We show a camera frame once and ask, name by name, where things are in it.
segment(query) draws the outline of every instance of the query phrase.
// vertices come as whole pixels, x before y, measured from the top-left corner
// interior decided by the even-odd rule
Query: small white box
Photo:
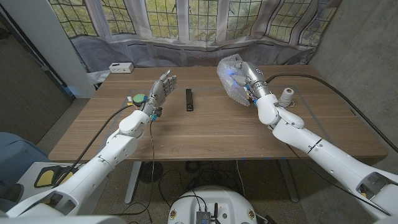
[[[131,73],[132,70],[134,69],[134,66],[132,63],[112,63],[111,66],[109,66],[109,69],[111,70],[112,73]]]

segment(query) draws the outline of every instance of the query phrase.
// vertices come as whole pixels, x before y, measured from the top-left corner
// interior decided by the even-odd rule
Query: bubble wrap
[[[231,75],[240,75],[245,77],[240,69],[235,68],[235,64],[242,61],[239,54],[231,55],[223,58],[217,66],[217,74],[223,83],[226,94],[233,100],[241,103],[244,106],[249,106],[248,94],[242,86],[236,84]]]

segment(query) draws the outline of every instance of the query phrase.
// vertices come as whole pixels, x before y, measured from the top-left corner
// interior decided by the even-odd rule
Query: white robotic arm
[[[363,164],[304,128],[303,119],[277,106],[278,100],[269,91],[264,75],[258,68],[248,62],[236,66],[247,77],[244,80],[233,78],[240,79],[235,79],[238,85],[249,85],[249,93],[257,98],[260,121],[273,129],[272,133],[277,139],[306,153],[351,194],[390,215],[398,215],[398,175]],[[375,219],[388,217],[362,200],[358,202]]]
[[[81,205],[99,186],[117,164],[127,159],[137,149],[137,140],[144,134],[142,126],[155,116],[155,111],[176,88],[177,77],[163,74],[152,87],[149,97],[141,106],[119,124],[107,140],[106,146],[65,183],[18,203],[6,216],[63,217],[79,215]]]

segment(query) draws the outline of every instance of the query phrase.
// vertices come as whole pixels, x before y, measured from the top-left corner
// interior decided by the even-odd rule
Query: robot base
[[[242,195],[235,191],[227,189],[226,187],[220,186],[202,186],[194,189],[197,196],[201,197],[207,206],[207,218],[205,211],[205,204],[198,198],[199,205],[196,197],[185,197],[177,200],[171,207],[168,217],[168,224],[188,224],[198,223],[199,224],[210,224],[210,215],[214,215],[215,203],[218,204],[217,220],[219,223],[231,223],[231,224],[255,224],[257,223],[256,215],[254,213],[253,206],[248,202]],[[186,195],[195,195],[190,190],[183,194],[181,197]]]

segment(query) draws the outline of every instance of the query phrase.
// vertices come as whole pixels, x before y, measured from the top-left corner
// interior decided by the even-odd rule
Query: curtain
[[[240,54],[256,65],[306,64],[341,0],[49,0],[89,72],[216,66]]]

